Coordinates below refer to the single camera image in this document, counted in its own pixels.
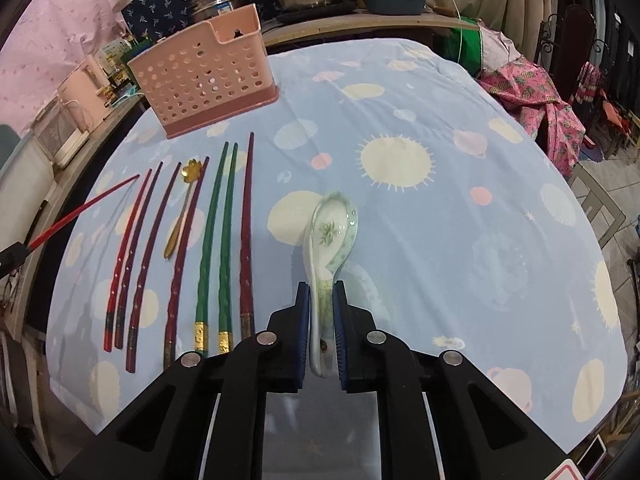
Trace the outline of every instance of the floor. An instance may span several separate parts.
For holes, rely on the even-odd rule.
[[[634,358],[634,345],[638,340],[638,317],[631,275],[626,261],[638,254],[640,237],[636,233],[640,214],[640,162],[634,162],[635,151],[621,150],[617,155],[602,162],[584,161],[580,164],[607,191],[614,202],[625,213],[626,220],[614,237],[602,249],[609,269],[622,334],[629,360]],[[589,192],[576,180],[572,187],[581,202]],[[591,223],[596,238],[600,238],[613,222],[613,216],[604,208]]]

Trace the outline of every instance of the dark red chopstick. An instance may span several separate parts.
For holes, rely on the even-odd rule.
[[[129,282],[131,280],[131,268],[133,267],[133,260],[136,257],[136,249],[138,247],[138,240],[140,239],[140,231],[142,231],[142,224],[145,221],[146,210],[149,207],[149,201],[151,195],[156,187],[158,181],[158,175],[162,170],[162,162],[158,164],[158,168],[154,173],[154,177],[149,185],[149,190],[146,192],[145,201],[140,208],[140,214],[138,215],[138,221],[136,222],[136,228],[133,230],[133,236],[131,237],[131,244],[129,245],[129,256],[127,257],[127,263],[124,266],[124,272],[122,273],[122,284],[120,285],[120,295],[118,297],[118,307],[116,310],[116,330],[113,335],[113,345],[116,348],[121,349],[124,345],[124,320],[127,311],[127,299],[129,297]]]
[[[200,176],[196,182],[193,196],[191,197],[191,203],[189,204],[189,210],[187,211],[187,217],[184,219],[184,228],[182,229],[182,235],[180,236],[180,243],[178,245],[178,253],[175,257],[174,263],[174,278],[171,281],[171,297],[169,298],[169,305],[167,306],[166,326],[164,327],[164,369],[166,370],[171,363],[175,361],[175,338],[177,331],[178,321],[178,302],[180,301],[180,286],[182,285],[182,272],[184,270],[184,259],[187,254],[187,241],[189,240],[189,233],[191,231],[191,223],[193,223],[193,215],[195,213],[196,205],[198,204],[198,197],[200,195],[200,188],[202,187],[202,181],[204,180],[207,166],[209,165],[209,157],[204,159],[204,164],[200,170]]]
[[[133,221],[136,218],[138,208],[140,207],[140,200],[145,192],[146,183],[151,175],[151,169],[146,172],[145,181],[142,183],[138,196],[134,202],[131,215],[127,221],[127,227],[122,235],[122,241],[120,242],[120,250],[118,251],[118,257],[113,269],[113,277],[111,279],[111,288],[109,290],[109,301],[107,303],[107,313],[104,318],[104,351],[111,352],[111,346],[113,345],[113,318],[116,311],[116,296],[118,295],[118,285],[120,284],[120,271],[122,270],[122,261],[124,259],[124,253],[127,250],[129,243],[129,237],[131,236],[131,229],[133,227]]]
[[[92,198],[86,204],[82,204],[77,209],[74,209],[71,213],[66,215],[64,218],[61,218],[60,220],[58,220],[49,229],[44,231],[33,242],[31,242],[29,244],[29,250],[30,251],[35,251],[44,242],[49,240],[49,238],[51,238],[54,234],[56,234],[58,231],[60,231],[60,229],[62,229],[65,225],[67,225],[74,218],[76,218],[81,212],[85,211],[86,209],[89,209],[93,204],[95,204],[96,202],[100,202],[100,200],[102,200],[104,197],[106,197],[107,195],[113,193],[117,189],[120,189],[122,186],[126,186],[129,182],[132,182],[132,181],[136,180],[139,176],[140,176],[140,174],[136,174],[134,176],[130,176],[127,180],[123,180],[121,183],[116,184],[116,186],[113,186],[111,189],[108,189],[107,191],[105,191],[104,193],[101,193],[97,197]]]
[[[249,148],[244,169],[244,195],[240,227],[240,333],[247,339],[255,333],[254,292],[251,276],[251,180],[254,171],[254,133],[249,134]]]
[[[142,309],[142,298],[145,293],[146,274],[149,270],[149,262],[151,261],[151,254],[154,251],[154,243],[158,236],[158,229],[166,204],[169,201],[169,195],[174,188],[175,178],[178,176],[182,163],[178,162],[175,167],[174,174],[166,187],[162,202],[156,213],[156,219],[151,227],[149,233],[149,240],[146,242],[145,254],[142,256],[142,265],[140,266],[140,274],[138,275],[138,284],[136,285],[136,293],[133,296],[133,306],[131,307],[131,316],[129,318],[129,335],[127,336],[127,360],[125,364],[125,370],[129,373],[135,373],[136,371],[136,351],[138,349],[138,328],[140,326],[140,310]]]

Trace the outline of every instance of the pink utensil caddy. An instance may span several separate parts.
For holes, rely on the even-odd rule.
[[[168,138],[273,103],[273,81],[255,5],[161,40],[129,61]]]

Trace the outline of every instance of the green chopstick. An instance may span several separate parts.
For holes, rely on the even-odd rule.
[[[234,347],[231,326],[231,211],[234,201],[234,178],[236,176],[236,158],[238,143],[234,144],[229,167],[229,180],[226,183],[225,214],[222,219],[222,242],[220,243],[220,286],[218,288],[218,344],[220,353],[231,352]]]
[[[222,148],[218,172],[213,183],[207,224],[202,239],[202,258],[200,259],[200,280],[198,281],[198,301],[196,303],[196,321],[193,328],[194,349],[203,357],[209,354],[209,274],[211,270],[211,247],[213,245],[213,228],[216,223],[216,211],[218,209],[218,197],[222,186],[222,171],[225,167],[226,152],[229,143],[225,142]]]

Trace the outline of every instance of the gold spoon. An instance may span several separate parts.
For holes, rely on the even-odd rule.
[[[196,180],[200,177],[200,170],[202,169],[202,163],[199,160],[195,160],[192,158],[189,163],[182,168],[182,177],[184,181],[189,184],[187,188],[187,194],[184,197],[184,203],[182,204],[182,210],[180,211],[180,216],[178,216],[178,220],[175,223],[174,230],[171,231],[171,236],[169,236],[169,240],[166,243],[166,247],[164,248],[164,257],[165,259],[169,259],[172,254],[174,254],[175,247],[178,244],[178,236],[180,235],[180,228],[182,227],[182,218],[184,217],[184,212],[187,211],[187,203],[189,202],[189,194],[191,192],[191,186]]]

